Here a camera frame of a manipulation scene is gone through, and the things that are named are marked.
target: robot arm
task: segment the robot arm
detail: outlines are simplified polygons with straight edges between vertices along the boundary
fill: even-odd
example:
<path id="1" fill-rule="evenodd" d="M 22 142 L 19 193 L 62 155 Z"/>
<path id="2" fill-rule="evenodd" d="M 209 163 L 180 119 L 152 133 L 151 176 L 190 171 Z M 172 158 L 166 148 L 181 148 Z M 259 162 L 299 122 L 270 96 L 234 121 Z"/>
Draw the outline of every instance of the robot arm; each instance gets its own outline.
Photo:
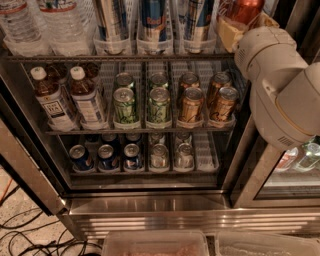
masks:
<path id="1" fill-rule="evenodd" d="M 252 116 L 268 143 L 287 150 L 320 134 L 320 63 L 308 66 L 285 30 L 250 30 L 235 62 L 252 83 Z"/>

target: floor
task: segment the floor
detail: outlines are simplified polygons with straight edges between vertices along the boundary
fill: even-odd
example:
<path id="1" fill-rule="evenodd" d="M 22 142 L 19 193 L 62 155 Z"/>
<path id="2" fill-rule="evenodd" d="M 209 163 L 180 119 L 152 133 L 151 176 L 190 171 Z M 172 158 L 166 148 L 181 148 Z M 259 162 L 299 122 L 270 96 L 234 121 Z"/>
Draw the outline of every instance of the floor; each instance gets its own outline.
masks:
<path id="1" fill-rule="evenodd" d="M 8 185 L 9 189 L 6 195 L 16 188 L 17 184 L 14 181 L 11 181 L 10 184 L 10 181 L 11 177 L 0 168 L 1 197 Z M 28 224 L 29 220 L 33 218 L 35 220 Z M 95 245 L 88 243 L 84 247 L 84 243 L 79 241 L 71 241 L 57 251 L 56 244 L 63 244 L 73 239 L 72 235 L 65 230 L 66 228 L 55 216 L 47 216 L 45 213 L 41 213 L 38 206 L 19 188 L 0 206 L 0 256 L 100 255 L 101 250 Z M 32 243 L 38 246 L 34 246 L 32 251 L 25 251 L 32 246 Z M 48 250 L 43 249 L 41 251 L 39 250 L 39 245 L 49 245 L 51 247 Z"/>

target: bottle cap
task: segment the bottle cap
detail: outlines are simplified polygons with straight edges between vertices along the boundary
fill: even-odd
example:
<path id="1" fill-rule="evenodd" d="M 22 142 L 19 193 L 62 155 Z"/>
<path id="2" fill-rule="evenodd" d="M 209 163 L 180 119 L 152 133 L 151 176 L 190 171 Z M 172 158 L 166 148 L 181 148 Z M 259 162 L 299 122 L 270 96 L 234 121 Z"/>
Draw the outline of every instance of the bottle cap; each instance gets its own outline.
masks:
<path id="1" fill-rule="evenodd" d="M 31 69 L 31 75 L 34 80 L 42 80 L 47 76 L 47 72 L 43 67 L 35 67 Z"/>
<path id="2" fill-rule="evenodd" d="M 74 80 L 82 80 L 85 78 L 86 74 L 82 67 L 76 66 L 70 70 L 71 76 Z"/>

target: white container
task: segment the white container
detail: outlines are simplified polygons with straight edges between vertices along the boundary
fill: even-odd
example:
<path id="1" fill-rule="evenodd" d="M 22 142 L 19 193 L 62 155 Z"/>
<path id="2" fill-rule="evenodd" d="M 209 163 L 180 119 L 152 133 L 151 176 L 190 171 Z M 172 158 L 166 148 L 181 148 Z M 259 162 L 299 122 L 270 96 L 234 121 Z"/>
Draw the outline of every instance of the white container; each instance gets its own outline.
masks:
<path id="1" fill-rule="evenodd" d="M 201 231 L 154 230 L 109 232 L 102 256 L 115 255 L 209 256 L 206 237 Z"/>
<path id="2" fill-rule="evenodd" d="M 215 236 L 215 252 L 217 256 L 318 256 L 320 248 L 316 242 L 303 238 L 221 231 Z"/>

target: plastic bottle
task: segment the plastic bottle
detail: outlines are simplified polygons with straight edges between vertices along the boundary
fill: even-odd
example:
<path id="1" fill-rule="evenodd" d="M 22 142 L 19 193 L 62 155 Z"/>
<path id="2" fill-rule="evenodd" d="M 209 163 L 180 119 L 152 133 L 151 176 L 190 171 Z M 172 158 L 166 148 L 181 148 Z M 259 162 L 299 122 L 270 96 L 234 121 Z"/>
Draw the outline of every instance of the plastic bottle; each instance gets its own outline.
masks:
<path id="1" fill-rule="evenodd" d="M 71 96 L 81 114 L 82 122 L 97 125 L 105 122 L 102 97 L 96 84 L 86 78 L 82 67 L 73 67 L 70 73 L 73 79 Z"/>
<path id="2" fill-rule="evenodd" d="M 85 40 L 78 4 L 75 0 L 38 0 L 54 42 L 70 43 Z"/>
<path id="3" fill-rule="evenodd" d="M 57 130 L 73 129 L 76 113 L 70 108 L 70 102 L 59 83 L 48 79 L 42 67 L 33 68 L 31 75 L 35 80 L 36 98 L 46 111 L 51 123 Z"/>
<path id="4" fill-rule="evenodd" d="M 41 38 L 25 0 L 1 0 L 0 24 L 10 42 L 33 42 Z"/>

